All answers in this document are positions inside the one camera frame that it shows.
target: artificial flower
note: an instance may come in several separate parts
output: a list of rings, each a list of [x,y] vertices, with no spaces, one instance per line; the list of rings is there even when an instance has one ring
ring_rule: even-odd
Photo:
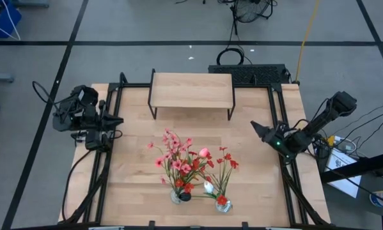
[[[168,138],[167,138],[166,134],[164,134],[163,135],[163,143],[167,143],[167,141],[168,141]]]
[[[156,167],[161,167],[161,165],[163,164],[163,161],[164,161],[163,158],[159,157],[159,158],[155,159],[154,164]]]
[[[184,185],[184,182],[179,178],[176,180],[175,186],[176,187],[182,187]]]
[[[154,147],[154,143],[153,142],[150,142],[149,144],[147,144],[147,148],[148,149],[151,149]]]
[[[211,160],[207,160],[207,164],[208,164],[209,166],[211,166],[211,168],[214,168],[214,164],[212,163]]]
[[[205,192],[209,194],[212,194],[214,192],[214,186],[208,180],[204,181],[204,188],[205,188]]]
[[[238,164],[236,161],[234,161],[234,160],[230,160],[230,164],[231,164],[231,167],[234,168],[234,169],[236,169],[237,166],[239,165],[239,164]]]
[[[205,180],[207,180],[208,182],[212,183],[212,180],[211,180],[211,177],[210,177],[210,176],[206,176],[206,177],[205,177]]]
[[[224,157],[225,160],[231,160],[231,154],[227,153]]]
[[[189,164],[184,164],[183,166],[181,166],[181,170],[185,173],[189,173],[190,170],[191,170],[191,167]]]
[[[222,194],[217,197],[217,203],[219,205],[225,205],[227,201],[228,201],[227,198],[225,198],[224,195]]]
[[[187,183],[184,187],[184,192],[185,193],[191,193],[191,189],[194,188],[194,185],[192,183]]]
[[[205,158],[205,157],[207,157],[207,155],[208,155],[209,153],[210,153],[210,152],[209,152],[208,148],[203,148],[203,149],[201,149],[201,150],[199,151],[198,155],[199,155],[200,157],[202,157],[202,158]]]
[[[180,170],[181,169],[181,160],[177,159],[176,161],[173,162],[172,166],[174,169]]]

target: flower bouquet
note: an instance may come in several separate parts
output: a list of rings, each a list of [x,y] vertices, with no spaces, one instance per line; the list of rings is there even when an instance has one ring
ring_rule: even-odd
[[[231,154],[225,154],[227,148],[220,147],[219,150],[223,151],[223,157],[217,159],[219,164],[219,177],[214,174],[200,171],[199,174],[206,179],[204,182],[205,193],[208,197],[215,199],[215,208],[221,212],[228,212],[232,208],[231,201],[225,196],[228,181],[230,180],[231,173],[238,167],[238,163],[231,158]]]
[[[155,166],[162,167],[168,179],[162,176],[161,183],[171,185],[171,200],[174,203],[180,204],[182,201],[189,201],[191,190],[194,188],[191,181],[198,180],[197,175],[204,174],[207,164],[214,167],[210,160],[212,157],[206,148],[202,149],[199,154],[189,151],[192,139],[188,138],[185,142],[181,142],[180,138],[169,129],[166,129],[162,141],[166,146],[166,151],[154,146],[152,142],[147,145],[149,149],[159,149],[162,154],[155,160]]]

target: wire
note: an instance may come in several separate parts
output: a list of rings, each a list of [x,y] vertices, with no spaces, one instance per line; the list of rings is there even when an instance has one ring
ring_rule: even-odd
[[[1,28],[0,28],[0,31],[3,32],[4,34],[8,35],[9,37],[13,38],[13,39],[15,39],[15,40],[17,40],[17,41],[20,41],[20,36],[19,36],[18,30],[17,30],[17,28],[15,27],[15,24],[13,23],[13,20],[12,20],[12,18],[11,18],[11,14],[10,14],[10,11],[8,10],[8,6],[6,5],[5,0],[2,0],[2,2],[3,2],[4,5],[5,5],[6,12],[8,13],[8,18],[10,19],[11,24],[12,24],[12,26],[13,26],[13,29],[15,30],[15,32],[16,32],[18,38],[15,38],[14,36],[10,35],[9,33],[7,33],[5,30],[3,30],[3,29],[1,29]]]
[[[370,139],[370,137],[372,137],[377,131],[379,131],[379,129],[380,128],[382,128],[382,126],[383,126],[383,122],[382,122],[382,124],[372,133],[372,134],[370,134],[370,136],[366,139],[366,140],[364,140],[363,142],[362,142],[362,144],[360,144],[360,146],[359,146],[359,148],[362,148],[362,145],[366,142],[366,141],[368,141],[368,139]]]
[[[355,121],[352,121],[352,122],[350,122],[347,126],[345,126],[345,127],[343,127],[343,128],[341,128],[341,129],[339,129],[339,130],[337,130],[337,131],[335,131],[332,135],[334,135],[335,133],[337,133],[337,132],[339,132],[339,131],[342,131],[342,130],[344,130],[345,128],[347,128],[347,127],[349,127],[351,124],[353,124],[353,123],[356,123],[356,122],[358,122],[358,121],[360,121],[360,119],[362,119],[363,117],[365,117],[365,116],[367,116],[367,115],[369,115],[369,114],[371,114],[372,112],[374,112],[374,111],[376,111],[376,110],[378,110],[378,109],[381,109],[381,108],[383,108],[383,105],[381,105],[380,107],[377,107],[377,108],[375,108],[375,109],[372,109],[370,112],[368,112],[368,113],[366,113],[366,114],[363,114],[359,119],[357,119],[357,120],[355,120]]]
[[[68,179],[66,180],[65,192],[63,193],[63,201],[62,201],[62,219],[63,219],[63,221],[66,221],[66,216],[65,216],[65,201],[66,201],[66,195],[68,194],[70,176],[72,175],[72,173],[73,173],[74,169],[76,168],[77,164],[79,164],[83,159],[85,159],[89,155],[89,153],[91,153],[91,152],[92,151],[89,150],[80,159],[78,159],[76,161],[76,163],[72,166],[72,168],[69,171]]]
[[[309,156],[313,157],[315,160],[318,160],[317,157],[314,156],[312,153],[308,152],[308,153],[306,153],[306,154],[308,154]],[[369,193],[370,195],[375,196],[377,199],[380,199],[381,201],[383,201],[383,198],[377,196],[377,195],[374,194],[373,192],[370,192],[369,190],[365,189],[364,187],[358,185],[357,183],[354,183],[352,180],[350,180],[350,179],[347,178],[346,176],[344,176],[344,175],[342,175],[342,174],[336,172],[335,170],[331,169],[330,167],[327,167],[327,166],[326,166],[326,168],[328,168],[332,173],[334,173],[334,174],[336,174],[336,175],[342,177],[343,179],[346,179],[347,181],[351,182],[353,185],[357,186],[357,187],[360,188],[361,190],[363,190],[363,191]]]
[[[315,15],[317,14],[317,11],[318,11],[318,6],[319,6],[319,0],[317,0],[315,3],[315,8],[313,9],[311,20],[309,21],[308,28],[306,29],[305,39],[303,40],[302,45],[301,45],[301,50],[299,51],[298,66],[296,68],[296,78],[295,78],[296,82],[298,82],[298,80],[299,80],[299,72],[301,71],[302,50],[305,46],[306,40],[308,39],[309,32],[311,31],[313,19],[315,19]]]

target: flower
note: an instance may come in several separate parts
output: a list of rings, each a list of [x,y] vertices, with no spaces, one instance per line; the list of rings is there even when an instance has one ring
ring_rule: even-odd
[[[180,147],[180,142],[178,140],[173,140],[173,147],[174,148]]]
[[[181,179],[176,180],[176,183],[175,183],[176,187],[182,187],[183,185],[184,185],[184,182]]]
[[[167,138],[166,134],[164,134],[163,135],[163,143],[167,143],[167,141],[168,141],[168,138]]]
[[[204,181],[204,188],[205,188],[205,192],[209,194],[211,194],[214,191],[214,186],[208,180]]]
[[[209,166],[211,166],[211,168],[214,168],[214,164],[212,163],[211,160],[207,160],[207,164],[208,164]]]
[[[185,193],[191,193],[191,189],[194,188],[194,185],[192,183],[187,183],[184,187],[184,192]]]
[[[224,157],[225,160],[231,160],[231,154],[227,153]]]
[[[210,154],[208,148],[203,148],[199,151],[198,155],[202,158],[207,157],[207,155]]]
[[[239,165],[239,164],[238,164],[236,161],[234,161],[234,160],[230,160],[230,164],[231,164],[231,167],[234,168],[234,169],[236,169],[237,166]]]
[[[190,170],[191,170],[191,167],[189,164],[184,164],[183,166],[181,166],[181,170],[185,173],[189,173]]]
[[[187,147],[192,146],[192,139],[191,138],[187,138],[186,143],[187,143]]]
[[[225,205],[227,201],[228,201],[227,198],[225,198],[224,195],[222,194],[217,197],[217,203],[219,205]]]
[[[177,159],[176,161],[173,162],[172,166],[174,169],[180,170],[181,169],[181,160]]]
[[[194,159],[194,160],[192,161],[192,170],[197,170],[198,167],[199,167],[199,160],[198,160],[198,158],[197,158],[197,159]]]
[[[159,158],[155,159],[154,164],[156,167],[161,167],[161,165],[163,164],[163,161],[164,161],[163,158],[159,157]]]
[[[164,159],[170,159],[171,158],[171,153],[167,153],[164,155]]]
[[[149,144],[147,144],[147,148],[148,149],[151,149],[154,147],[154,143],[153,142],[150,142]]]

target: glass vase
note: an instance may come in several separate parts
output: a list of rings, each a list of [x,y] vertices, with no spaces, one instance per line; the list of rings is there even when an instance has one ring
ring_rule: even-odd
[[[227,200],[227,203],[224,205],[219,205],[218,202],[215,201],[215,208],[217,211],[221,213],[228,213],[232,208],[232,203],[229,199]]]

